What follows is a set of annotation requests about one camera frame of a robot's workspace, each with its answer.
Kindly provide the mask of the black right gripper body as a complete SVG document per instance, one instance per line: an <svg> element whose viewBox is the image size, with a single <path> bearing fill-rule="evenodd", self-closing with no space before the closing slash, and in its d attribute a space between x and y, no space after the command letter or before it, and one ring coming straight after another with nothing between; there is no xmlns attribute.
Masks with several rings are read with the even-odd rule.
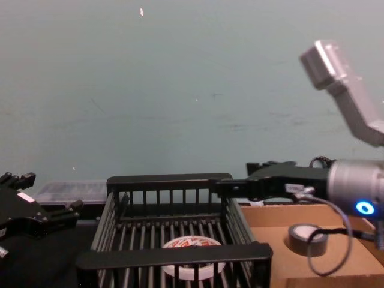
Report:
<svg viewBox="0 0 384 288"><path fill-rule="evenodd" d="M270 197L290 197L306 187L314 188L314 196L327 199L328 168L311 167L285 167L279 172L275 171L271 176L257 176L252 178L270 177L265 196Z"/></svg>

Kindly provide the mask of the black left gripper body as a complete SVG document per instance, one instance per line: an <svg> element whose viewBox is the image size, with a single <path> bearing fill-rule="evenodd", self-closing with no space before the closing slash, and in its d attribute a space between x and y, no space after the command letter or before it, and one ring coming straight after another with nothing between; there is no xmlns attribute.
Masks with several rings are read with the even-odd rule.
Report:
<svg viewBox="0 0 384 288"><path fill-rule="evenodd" d="M1 192L2 241L17 235L42 238L56 231L70 229L76 223L51 223L47 219L47 212L31 196L20 191Z"/></svg>

